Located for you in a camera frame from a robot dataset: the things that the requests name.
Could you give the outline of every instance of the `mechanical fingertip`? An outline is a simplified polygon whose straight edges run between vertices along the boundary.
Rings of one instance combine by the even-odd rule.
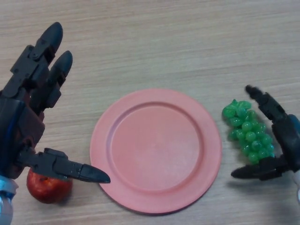
[[[55,22],[44,31],[40,39],[49,42],[53,47],[54,52],[57,52],[61,44],[62,37],[62,25],[59,22]]]

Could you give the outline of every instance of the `grape bunch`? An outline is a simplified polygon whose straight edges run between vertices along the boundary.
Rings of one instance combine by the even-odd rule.
[[[265,157],[274,157],[273,140],[266,133],[266,125],[257,120],[250,102],[233,100],[223,109],[222,115],[232,127],[228,138],[239,142],[242,153],[252,164]]]

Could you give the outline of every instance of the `apple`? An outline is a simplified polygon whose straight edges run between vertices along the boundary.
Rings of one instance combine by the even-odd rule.
[[[73,180],[59,180],[34,173],[32,168],[27,174],[27,189],[41,203],[59,203],[67,197],[73,187]]]

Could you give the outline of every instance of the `table surface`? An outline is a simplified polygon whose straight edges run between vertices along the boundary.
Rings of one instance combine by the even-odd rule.
[[[300,224],[289,174],[267,182],[230,177],[243,162],[220,116],[234,98],[248,99],[247,84],[300,116],[299,0],[2,0],[2,86],[24,47],[55,21],[64,28],[58,54],[70,50],[74,63],[62,97],[45,112],[37,151],[50,147],[89,164],[93,128],[109,105],[135,90],[168,88],[211,113],[223,140],[222,164],[201,200],[163,217],[129,212],[97,184],[79,181],[64,203],[38,203],[26,188],[26,169],[16,180],[13,225]]]

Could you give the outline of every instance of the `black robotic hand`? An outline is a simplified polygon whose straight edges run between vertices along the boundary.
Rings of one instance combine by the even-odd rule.
[[[246,86],[246,92],[258,103],[262,113],[272,121],[272,131],[283,154],[279,157],[263,158],[258,165],[238,168],[231,175],[238,179],[269,180],[282,176],[284,172],[293,171],[296,180],[300,181],[300,174],[298,174],[300,171],[300,122],[298,118],[287,114],[270,94],[262,93],[258,88],[250,85]]]
[[[35,153],[45,130],[44,110],[53,108],[61,96],[60,88],[72,67],[71,52],[53,61],[63,37],[59,22],[52,24],[29,45],[11,68],[12,77],[0,92],[0,175],[16,179],[25,166],[35,173],[61,180],[73,178],[86,182],[110,183],[98,168],[68,160],[53,149]]]

